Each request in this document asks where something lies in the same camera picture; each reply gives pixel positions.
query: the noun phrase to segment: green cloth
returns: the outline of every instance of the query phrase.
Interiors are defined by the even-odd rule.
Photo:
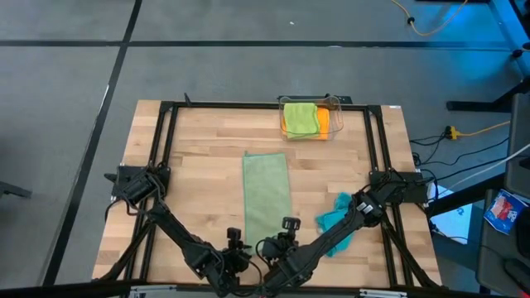
[[[283,153],[243,157],[245,244],[252,245],[283,231],[282,220],[291,216],[287,162]]]
[[[320,133],[320,124],[314,103],[286,103],[283,117],[287,129],[287,138],[316,137]]]

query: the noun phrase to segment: table leg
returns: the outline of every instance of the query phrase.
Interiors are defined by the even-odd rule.
[[[527,77],[491,103],[448,101],[446,107],[450,111],[510,113],[512,111],[512,97],[515,94],[525,94],[528,91],[530,91],[530,78]]]

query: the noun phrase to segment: blue box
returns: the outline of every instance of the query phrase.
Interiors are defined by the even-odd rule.
[[[522,201],[508,191],[501,190],[484,214],[484,218],[497,231],[508,235],[515,219],[525,207]]]

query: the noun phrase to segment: desk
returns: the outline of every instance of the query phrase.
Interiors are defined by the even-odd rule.
[[[159,106],[159,101],[138,102],[123,156],[125,165],[147,164]],[[383,106],[382,110],[393,167],[398,171],[414,171],[401,108]],[[225,248],[226,228],[240,228],[244,235],[241,159],[244,152],[284,152],[292,216],[301,219],[296,238],[300,244],[309,243],[318,236],[315,216],[332,210],[339,192],[355,192],[369,181],[371,167],[364,117],[359,112],[343,111],[343,119],[344,129],[333,141],[284,142],[277,110],[179,108],[166,203],[191,233],[218,249]],[[380,150],[378,160],[383,160]],[[124,207],[120,203],[109,212],[94,278],[106,273],[130,242],[135,218],[127,216]],[[414,204],[402,204],[401,213],[412,255],[433,281],[441,283],[425,214]],[[403,283],[399,253],[395,248],[393,251],[397,278]],[[142,255],[140,247],[133,277],[138,277]],[[263,272],[267,271],[256,257],[253,261]],[[243,285],[253,285],[258,279],[251,267],[240,276]],[[168,284],[207,282],[195,276],[184,263],[181,250],[160,230],[156,233],[147,280]],[[304,286],[389,287],[380,228],[360,229],[347,251],[333,258],[323,257]]]

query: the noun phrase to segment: blue towel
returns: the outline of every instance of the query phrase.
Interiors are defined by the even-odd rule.
[[[317,216],[315,218],[316,223],[319,228],[322,230],[322,233],[329,230],[335,224],[337,224],[341,219],[343,219],[348,211],[349,202],[351,202],[351,195],[346,193],[340,193],[337,199],[335,200],[335,210]],[[349,246],[351,239],[354,237],[354,234],[351,233],[348,237],[342,240],[334,248],[326,253],[328,257],[333,257],[337,252],[343,252]]]

